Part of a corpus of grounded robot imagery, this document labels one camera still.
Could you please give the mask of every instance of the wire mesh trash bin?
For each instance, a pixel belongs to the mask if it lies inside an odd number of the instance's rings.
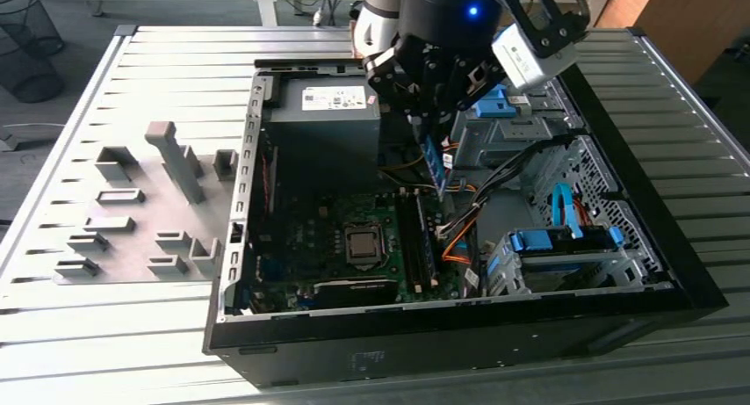
[[[18,37],[31,56],[58,54],[66,46],[47,9],[38,0],[0,0],[0,27],[14,39]],[[27,43],[30,33],[34,39]]]
[[[0,26],[0,86],[27,104],[52,99],[63,91],[63,79],[46,56],[34,54],[31,31],[15,36]]]

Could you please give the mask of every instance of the metal rail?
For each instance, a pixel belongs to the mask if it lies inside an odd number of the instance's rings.
[[[729,308],[592,359],[258,392],[201,352],[209,282],[58,286],[58,253],[28,251],[66,248],[71,229],[40,225],[76,223],[66,217],[79,206],[55,200],[92,198],[91,189],[71,182],[98,177],[90,163],[74,162],[91,151],[87,145],[115,142],[139,117],[162,114],[198,150],[239,146],[234,123],[245,122],[255,59],[347,57],[349,32],[142,27],[111,43],[0,246],[0,397],[15,399],[8,403],[298,403],[343,394],[358,395],[346,400],[353,403],[749,402],[748,154],[649,40],[593,32],[580,49],[584,74]],[[207,122],[226,125],[201,125]],[[100,123],[119,131],[91,125]]]

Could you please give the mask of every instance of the motherboard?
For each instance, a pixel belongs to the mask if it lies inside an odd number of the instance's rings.
[[[435,191],[290,199],[257,233],[255,311],[458,298],[458,268],[437,260],[431,235],[439,205]]]

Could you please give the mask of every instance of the ram slot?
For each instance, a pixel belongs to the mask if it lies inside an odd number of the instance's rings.
[[[438,284],[438,281],[427,223],[423,219],[422,205],[414,193],[403,192],[397,196],[397,214],[409,289],[414,293],[423,293]]]

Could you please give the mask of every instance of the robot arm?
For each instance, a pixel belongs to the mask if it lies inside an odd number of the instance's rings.
[[[438,141],[457,113],[506,77],[525,90],[576,62],[573,44],[590,22],[586,1],[577,0],[581,14],[564,14],[554,0],[534,1],[544,14],[532,18],[521,0],[365,0],[355,48],[367,55],[369,83],[409,117],[439,192],[446,178]],[[514,24],[497,37],[503,11]]]

